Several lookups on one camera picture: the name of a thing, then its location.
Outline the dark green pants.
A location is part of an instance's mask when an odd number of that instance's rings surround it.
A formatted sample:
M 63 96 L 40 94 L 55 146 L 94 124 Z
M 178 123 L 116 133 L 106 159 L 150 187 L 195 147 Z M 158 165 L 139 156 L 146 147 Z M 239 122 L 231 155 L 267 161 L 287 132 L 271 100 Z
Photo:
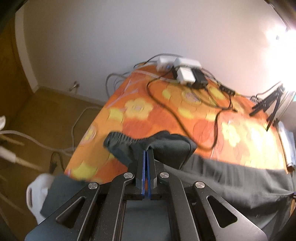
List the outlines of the dark green pants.
M 127 171 L 106 184 L 58 178 L 45 200 L 46 219 L 26 240 L 295 240 L 293 176 L 201 158 L 189 138 L 165 131 L 143 139 L 112 132 L 103 144 Z M 135 180 L 142 151 L 145 190 Z

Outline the small black tripod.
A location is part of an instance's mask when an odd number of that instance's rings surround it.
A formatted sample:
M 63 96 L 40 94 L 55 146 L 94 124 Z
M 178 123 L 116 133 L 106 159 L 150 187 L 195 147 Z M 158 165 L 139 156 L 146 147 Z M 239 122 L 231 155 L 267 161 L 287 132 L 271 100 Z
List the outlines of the small black tripod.
M 281 101 L 281 97 L 284 93 L 284 90 L 285 90 L 285 88 L 283 87 L 283 84 L 281 84 L 270 95 L 268 95 L 261 102 L 259 102 L 258 104 L 256 104 L 255 106 L 252 107 L 253 111 L 249 114 L 249 116 L 255 116 L 260 111 L 263 111 L 265 113 L 272 106 L 272 104 L 275 102 L 273 112 L 266 119 L 266 121 L 268 122 L 267 127 L 266 127 L 266 131 L 269 130 L 271 124 L 273 123 L 275 115 L 280 107 L 280 101 Z

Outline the white power strip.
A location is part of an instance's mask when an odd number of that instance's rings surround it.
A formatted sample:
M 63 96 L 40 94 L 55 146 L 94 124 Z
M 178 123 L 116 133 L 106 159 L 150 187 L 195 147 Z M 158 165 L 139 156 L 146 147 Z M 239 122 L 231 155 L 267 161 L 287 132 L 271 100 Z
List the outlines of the white power strip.
M 172 68 L 188 67 L 201 69 L 202 66 L 199 61 L 175 57 L 175 56 L 159 56 L 156 62 L 156 70 L 158 72 L 169 71 Z

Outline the orange floral bedsheet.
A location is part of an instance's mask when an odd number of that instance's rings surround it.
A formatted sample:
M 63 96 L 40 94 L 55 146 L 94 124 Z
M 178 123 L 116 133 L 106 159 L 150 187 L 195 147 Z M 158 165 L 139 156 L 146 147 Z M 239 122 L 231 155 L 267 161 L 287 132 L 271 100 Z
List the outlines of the orange floral bedsheet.
M 146 138 L 159 131 L 190 134 L 201 145 L 196 154 L 257 169 L 286 170 L 285 154 L 267 115 L 249 116 L 253 102 L 228 97 L 210 82 L 206 90 L 159 80 L 154 66 L 130 74 L 103 106 L 81 139 L 65 174 L 76 180 L 111 181 L 126 171 L 104 146 L 112 131 Z

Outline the white charger block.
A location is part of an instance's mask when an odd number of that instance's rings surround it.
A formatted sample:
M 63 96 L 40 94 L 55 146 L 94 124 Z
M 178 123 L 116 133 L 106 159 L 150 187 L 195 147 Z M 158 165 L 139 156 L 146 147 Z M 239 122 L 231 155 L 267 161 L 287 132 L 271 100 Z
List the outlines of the white charger block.
M 180 67 L 177 70 L 177 80 L 181 85 L 186 85 L 195 83 L 196 78 L 190 68 Z

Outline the black power adapter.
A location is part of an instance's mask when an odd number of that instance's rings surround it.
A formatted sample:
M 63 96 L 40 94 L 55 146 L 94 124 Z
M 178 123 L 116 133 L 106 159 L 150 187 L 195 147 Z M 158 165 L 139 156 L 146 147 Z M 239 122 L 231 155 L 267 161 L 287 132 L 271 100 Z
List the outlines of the black power adapter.
M 204 73 L 200 69 L 193 69 L 192 72 L 195 77 L 195 83 L 192 87 L 194 89 L 205 89 L 208 85 L 208 80 L 206 79 Z

